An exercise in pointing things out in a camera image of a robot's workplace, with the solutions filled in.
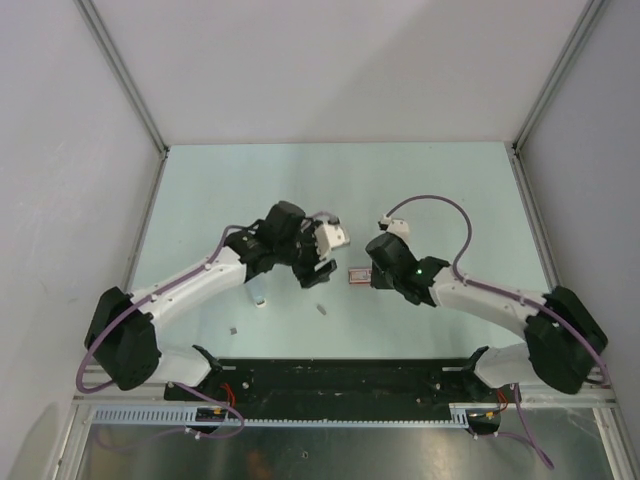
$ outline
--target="small box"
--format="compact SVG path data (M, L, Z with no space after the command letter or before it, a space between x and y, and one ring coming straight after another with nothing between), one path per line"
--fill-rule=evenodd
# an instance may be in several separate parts
M370 285L371 284L371 268L350 268L349 269L349 285Z

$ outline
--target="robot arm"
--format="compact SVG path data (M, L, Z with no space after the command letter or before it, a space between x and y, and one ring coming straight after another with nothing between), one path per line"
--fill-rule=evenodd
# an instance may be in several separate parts
M366 247L373 263L373 288L394 289L415 305L425 303L470 313L506 328L526 342L501 349L484 347L474 353L467 368L480 381L478 396L486 394L482 386L495 389L508 383L540 380L563 393L580 390L594 366L593 359L569 332L532 306L540 304L560 314L600 354L608 343L607 337L571 290L556 287L543 294L492 286L474 282L464 273L461 281L449 262L413 256L407 245L406 221L383 217L379 225L385 232ZM500 291L509 292L511 298L497 293Z
M94 358L122 390L149 380L198 385L216 368L215 359L197 345L162 344L158 334L163 328L206 299L277 264L290 266L302 288L326 282L337 268L329 259L331 251L348 244L338 219L307 217L297 206L279 202L264 220L224 235L213 255L174 277L129 295L117 287L107 290L85 346L95 350ZM114 322L118 325L96 347L96 339Z

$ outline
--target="metal floor panel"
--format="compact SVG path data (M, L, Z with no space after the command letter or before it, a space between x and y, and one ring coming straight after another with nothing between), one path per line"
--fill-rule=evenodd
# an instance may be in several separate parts
M176 434L125 454L88 443L81 480L612 479L590 410L526 412L549 472L532 449L509 439L474 441L458 429L247 428L229 440ZM503 431L521 432L508 411ZM93 426L104 442L141 441L167 427Z

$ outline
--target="metal frame bar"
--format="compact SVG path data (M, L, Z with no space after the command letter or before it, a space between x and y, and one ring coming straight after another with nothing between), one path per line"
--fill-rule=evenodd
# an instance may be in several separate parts
M93 417L93 425L167 425L167 426L219 426L219 421L202 421L197 419L198 406L187 405L98 405ZM246 419L248 427L369 427L369 428L468 428L466 411L460 407L450 406L450 420L395 420L346 421L346 420L276 420ZM225 419L224 426L240 425L237 419Z
M93 38L95 39L102 55L105 60L109 64L113 75L116 77L116 80L122 87L122 90L129 100L131 107L135 111L136 115L142 122L147 134L151 138L154 146L158 150L158 152L164 155L164 152L167 150L167 145L164 140L162 140L162 135L160 135L160 131L156 126L156 123L149 113L149 109L147 108L144 100L142 99L142 95L140 95L140 91L136 87L129 70L127 69L124 61L122 60L122 56L118 52L109 32L107 31L107 27L105 26L102 18L100 17L100 13L96 6L94 5L92 0L74 0L82 18L87 24L87 28L92 33Z
M47 469L47 474L44 477L46 480L53 480L58 475L60 466L63 463L64 455L67 451L67 444L69 443L72 426L77 414L78 414L78 407L76 405L71 405L69 408L67 419L64 422L64 429L62 430L62 435L58 440L55 452L53 454L53 457L51 458L51 463Z
M133 251L129 255L127 270L125 271L125 275L122 280L122 285L124 285L125 291L127 292L131 290L133 276L136 268L138 267L138 262L140 261L140 252L142 251L142 245L147 235L149 222L151 221L151 213L153 212L153 207L155 206L156 199L158 198L158 191L160 190L160 183L162 182L162 176L164 175L164 168L167 164L167 158L169 158L169 151L169 148L164 151L162 160L160 160L157 170L154 174L153 185L151 186L151 194L149 196L149 199L147 200L142 219L140 220L140 226L138 228L136 240L133 245Z
M566 78L571 67L575 64L576 58L582 51L589 35L591 35L595 25L604 13L609 1L610 0L589 0L585 6L558 60L556 60L555 65L551 69L551 73L547 77L541 92L533 103L533 107L516 135L514 141L516 150L522 149L531 135L532 130L538 124L540 118L542 118L558 87Z
M545 278L549 286L560 283L560 274L554 262L551 243L547 229L542 221L540 210L537 206L531 184L523 165L522 156L518 150L506 144L509 162L513 169L513 175L520 191L522 204L529 221L529 227L533 235L538 255L542 263ZM640 479L638 459L631 444L626 425L617 405L615 394L611 389L595 388L598 398L605 401L599 406L593 405L593 415L598 424L600 437L604 446L611 471L616 480ZM523 391L523 400L526 401L526 393Z
M77 405L74 408L69 433L63 442L64 452L58 457L47 479L76 480L78 477L96 407Z

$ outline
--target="purple cable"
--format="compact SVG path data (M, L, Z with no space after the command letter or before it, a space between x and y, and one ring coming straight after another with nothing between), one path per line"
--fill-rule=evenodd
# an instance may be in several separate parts
M526 305L529 305L530 307L533 307L533 308L535 308L537 310L541 310L546 315L548 315L551 318L553 318L556 322L558 322L560 325L562 325L571 335L573 335L573 337L575 337L575 339L580 343L580 345L582 345L584 347L584 349L589 353L591 358L593 358L593 360L596 362L596 364L600 368L600 371L601 371L602 377L603 377L603 383L605 383L605 384L611 383L610 377L609 377L609 371L607 369L607 366L604 363L604 361L602 360L602 358L600 357L600 355L598 355L598 352L596 352L594 350L594 348L580 334L580 332L578 332L569 322L567 322L564 318L562 318L556 312L554 312L550 308L546 307L545 305L542 305L541 303L538 303L538 302L536 302L534 300L530 300L528 298L521 298L518 294L509 292L507 290L503 290L502 288L494 287L493 285L487 285L486 283L478 282L476 280L465 279L464 275L462 273L460 273L460 269L458 268L458 264L460 263L460 259L462 258L462 256L465 254L465 252L469 248L469 244L471 244L471 237L473 236L473 227L471 226L471 219L469 218L469 215L467 214L467 212L465 212L465 210L460 205L458 205L456 202L454 202L453 200L451 200L449 198L441 197L439 195L416 195L414 197L407 198L406 200L400 202L398 205L393 207L389 211L389 213L387 213L387 216L390 217L400 207L406 205L409 202L413 202L414 200L440 200L440 201L448 203L449 205L454 207L464 217L464 221L467 224L467 239L465 240L464 245L460 249L460 252L458 252L456 257L453 259L453 265L451 265L451 268L453 270L453 274L456 276L456 278L458 280L460 280L461 282L465 283L466 285L471 285L472 287L476 287L476 288L479 288L481 290L486 290L488 292L495 293L497 295L502 295L503 297L510 298L511 300L516 300L518 302L522 301Z
M78 371L76 372L76 388L78 389L78 391L81 392L81 393L84 393L84 394L91 394L91 393L96 393L96 392L99 392L101 390L104 390L105 388L113 385L113 383L114 383L113 380L109 380L108 382L105 382L105 383L103 383L101 385L98 385L96 387L85 387L85 385L84 385L84 383L82 381L82 377L84 376L84 372L87 369L87 366L89 365L89 363L91 363L91 358L96 353L98 348L100 348L100 345L102 345L102 342L104 342L105 338L107 338L109 336L109 334L111 332L113 332L113 330L115 330L117 328L117 326L120 325L129 315L131 315L133 312L135 312L137 309L139 309L143 305L146 305L147 303L149 303L151 301L151 295L154 295L154 294L155 295L162 295L163 293L166 293L167 291L171 290L172 288L175 288L178 285L186 282L187 280L190 280L191 278L195 277L200 272L205 270L205 265L208 264L208 263L212 263L216 259L216 257L218 255L220 255L220 252L222 251L222 247L224 247L224 241L227 238L227 235L228 235L229 231L233 230L233 229L239 230L239 229L242 229L242 228L244 228L244 227L241 227L239 225L228 225L227 227L225 227L224 231L222 232L222 237L220 238L220 241L218 242L218 246L213 251L211 256L209 258L207 258L205 263L199 265L198 267L194 268L193 270L190 270L189 272L185 273L181 277L176 278L172 282L169 282L166 285L158 288L156 291L152 292L151 294L144 296L143 298L138 300L136 303L131 305L129 308L127 308L120 315L118 315L113 320L113 322L111 322L107 326L107 328L105 328L100 333L100 335L98 335L96 337L96 339L93 341L93 343L91 344L91 346L87 350L87 353L84 356L84 358L82 359L82 362L80 362L80 366L78 367Z
M223 438L231 438L231 437L235 437L236 435L238 435L245 427L245 419L244 417L240 414L240 412L238 412L235 408L233 408L231 405L228 405L226 403L223 402L219 402L218 400L215 400L211 397L208 397L207 395L204 395L203 393L198 392L197 390L188 387L187 385L184 385L182 383L174 383L175 386L182 388L183 390L187 391L188 393L190 393L191 395L195 395L198 398L201 398L202 400L211 403L213 405L219 406L221 408L224 408L226 410L228 410L230 413L232 413L233 415L235 415L235 417L240 420L240 426L238 428L236 428L235 430L233 430L232 432L229 433L224 433L224 434L215 434L215 433L203 433L203 432L199 432L197 430L192 430L189 427L176 427L176 428L169 428L167 430L163 430L161 432L156 433L155 435L151 435L150 437L147 437L139 442L136 443L132 443L131 445L125 445L123 447L114 447L112 445L107 445L105 444L102 439L100 438L100 430L97 430L94 435L93 435L93 440L98 444L98 446L100 446L100 448L103 448L105 450L109 450L110 452L116 452L116 453L123 453L126 452L128 450L132 450L134 448L138 448L142 445L145 445L151 441L157 440L158 438L162 438L162 437L166 437L167 435L173 435L174 433L191 433L193 435L196 436L196 438L209 438L209 439L223 439Z
M91 362L91 358L96 353L96 351L98 350L100 345L102 345L102 342L104 342L105 338L107 338L109 336L109 334L118 325L120 325L120 323L122 323L131 313L133 313L138 308L140 308L143 305L146 305L148 302L150 302L151 301L151 295L153 295L153 294L162 295L163 293L166 293L167 291L171 290L172 288L175 288L178 285L181 285L182 283L186 282L187 280L190 280L191 278L193 278L194 276L198 275L200 272L205 270L205 265L214 262L215 259L218 257L218 255L220 255L220 252L222 251L222 248L224 247L224 241L227 238L227 235L228 235L229 231L232 230L232 229L239 230L239 229L242 229L242 228L244 228L244 227L241 227L239 225L228 225L224 229L224 231L222 232L222 236L220 238L220 241L218 242L218 245L216 246L216 249L213 251L211 256L209 256L207 258L205 263L199 265L198 267L194 268L193 270L190 270L189 272L187 272L184 275L182 275L181 277L169 282L168 284L158 288L153 293L144 296L143 298L138 300L136 303L131 305L129 308L127 308L120 315L118 315L113 320L113 322L111 322L107 326L107 328L105 328L100 333L100 335L98 335L96 337L96 339L93 341L93 343L91 344L91 346L87 350L87 353L84 356L84 358L82 359L82 362L80 362L80 366L78 367L78 371L76 372L76 388L78 389L78 391L81 392L81 393L84 393L84 394L92 394L92 393L96 393L96 392L99 392L101 390L104 390L105 388L113 385L114 384L113 380L109 380L108 382L105 382L103 384L97 385L95 387L86 387L84 385L84 383L83 383L84 372L87 369L87 366L89 365L89 363ZM212 403L214 405L217 405L217 406L219 406L221 408L224 408L224 409L228 410L233 415L235 415L238 418L238 420L240 420L240 428L234 430L231 433L224 434L224 435L209 435L209 434L200 433L200 435L199 435L200 437L206 437L206 438L230 438L230 437L233 437L234 435L237 435L238 433L240 433L242 431L242 429L244 428L245 420L242 417L242 415L240 414L240 412L238 412L235 408L233 408L230 405L227 405L225 403L218 402L217 400L214 400L213 398L210 398L210 397L208 397L208 396L206 396L206 395L204 395L204 394L202 394L200 392L197 392L196 390L192 389L191 387L188 387L188 386L183 385L181 383L176 383L176 385L178 385L180 388L188 391L192 395L195 395L195 396L197 396L197 397L199 397L199 398L201 398L201 399L203 399L203 400L205 400L205 401L207 401L209 403ZM151 437L143 440L142 442L138 442L137 444L129 445L129 446L125 446L125 447L109 447L109 446L105 445L100 440L98 434L95 435L95 440L103 448L106 448L106 449L109 449L109 450L112 450L112 451L126 451L126 450L129 450L131 448L137 447L137 446L139 446L139 445L141 445L143 443L146 443L148 441L154 440L156 438L164 437L165 435L170 435L170 434L181 432L181 431L184 431L184 429L182 429L182 428L172 428L172 429L169 429L169 430L164 430L164 431L162 431L160 433L157 433L156 435L152 435Z
M512 292L509 292L507 290L503 290L502 288L494 287L493 285L488 285L486 283L482 283L482 282L478 282L476 280L471 280L471 279L465 278L465 276L460 272L460 269L458 268L458 264L460 263L460 259L465 254L465 252L469 248L469 245L471 244L471 238L473 236L473 227L471 225L471 219L469 218L469 215L467 214L467 212L458 203L454 202L453 200L451 200L451 199L449 199L447 197L442 197L440 195L415 195L413 197L407 198L406 200L403 200L398 205L393 207L389 211L389 213L387 213L387 216L390 217L399 208L401 208L404 205L406 205L407 203L413 202L415 200L439 200L441 202L448 203L449 205L454 207L456 210L458 210L458 212L460 212L462 214L462 216L464 217L464 221L467 224L467 239L465 240L464 245L460 249L460 252L458 252L458 254L455 256L455 258L453 260L453 264L451 266L453 274L455 275L455 277L459 281L463 282L463 284L465 284L465 285L471 285L472 287L476 287L476 288L479 288L481 290L485 290L485 291L488 291L488 292L491 292L491 293L495 293L497 295L502 295L502 296L510 298L512 300L516 300L518 302L522 302L522 303L524 303L526 305L529 305L530 307L533 307L533 308L535 308L537 310L540 310L540 311L544 312L546 315L548 315L551 318L553 318L556 322L558 322L560 325L562 325L569 333L571 333L571 335L573 335L575 337L575 339L578 340L578 342L580 342L580 344L585 348L585 350L587 352L589 352L589 355L591 355L591 358L593 358L593 360L596 362L596 364L600 368L600 371L601 371L602 377L603 377L603 384L609 384L610 383L609 371L607 370L607 366L605 365L605 363L602 360L602 358L600 357L600 355L598 355L598 352L596 352L594 350L594 348L580 334L580 332L578 332L569 322L567 322L564 318L562 318L556 312L554 312L550 308L542 305L541 303L538 303L536 301L530 300L528 298L522 298L519 295L514 294ZM520 400L521 400L520 399L520 386L516 384L515 386L512 386L512 388L514 389L515 403L516 403L516 409L518 410L518 416L520 417L520 421L522 422L522 427L524 428L524 430L525 430L525 432L526 432L526 434L527 434L527 436L529 438L525 438L525 437L523 437L521 435L518 435L516 433L508 433L508 432L498 433L498 436L499 437L512 438L514 440L518 440L520 442L524 442L524 443L530 445L536 451L536 453L538 454L538 456L540 457L542 462L545 464L545 466L547 468L549 468L550 470L553 470L555 468L553 462L551 461L549 456L546 453L544 453L542 448L540 448L540 445L538 445L538 442L536 441L535 437L533 436L533 433L531 432L531 428L529 427L529 423L527 422L527 420L526 420L526 418L524 416L524 413L522 411L522 406L520 405Z

